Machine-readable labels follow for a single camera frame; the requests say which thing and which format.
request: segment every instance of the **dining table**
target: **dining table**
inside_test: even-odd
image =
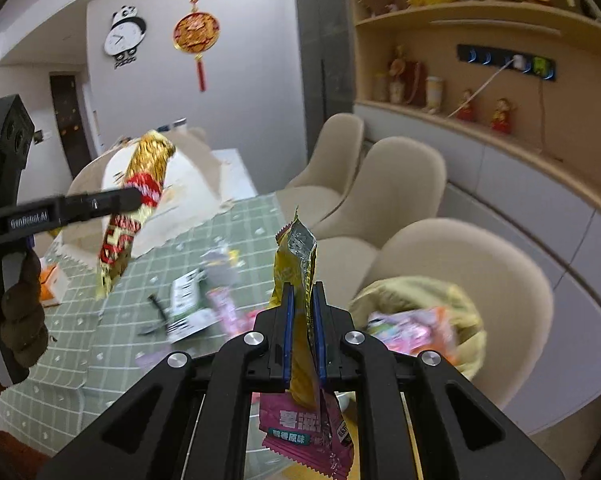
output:
[[[53,456],[143,377],[150,369],[143,361],[175,350],[192,357],[217,351],[229,337],[219,322],[173,344],[164,330],[140,335],[139,329],[160,320],[148,297],[169,305],[172,282],[199,268],[202,255],[220,243],[238,251],[239,280],[231,287],[238,312],[267,306],[275,235],[284,225],[280,206],[275,194],[256,195],[237,150],[213,153],[230,165],[232,207],[133,259],[103,300],[96,299],[96,269],[61,252],[59,238],[50,245],[44,262],[60,266],[68,290],[58,306],[45,309],[48,350],[27,380],[0,397],[0,430]],[[263,437],[257,401],[250,412],[245,479],[270,478],[292,465],[263,448]]]

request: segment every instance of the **chair seat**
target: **chair seat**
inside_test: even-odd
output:
[[[327,303],[346,308],[378,253],[376,247],[360,238],[340,236],[319,240],[314,279],[323,282]]]
[[[288,187],[277,191],[276,198],[286,222],[293,220],[298,206],[298,218],[308,228],[324,219],[341,201],[336,191],[323,186]]]

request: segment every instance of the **clock face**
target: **clock face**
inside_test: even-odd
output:
[[[136,23],[119,23],[107,35],[104,42],[104,51],[108,56],[117,56],[130,48],[138,46],[144,36],[145,34]]]

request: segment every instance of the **panda head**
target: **panda head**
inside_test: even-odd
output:
[[[116,25],[116,23],[124,20],[125,18],[133,18],[138,14],[138,10],[133,6],[124,6],[118,12],[114,13],[114,20],[112,21],[112,27]]]

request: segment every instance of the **panda clock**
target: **panda clock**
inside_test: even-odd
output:
[[[104,51],[116,60],[114,68],[136,61],[136,50],[145,38],[147,23],[138,17],[136,7],[124,6],[114,13],[112,30],[104,40]]]

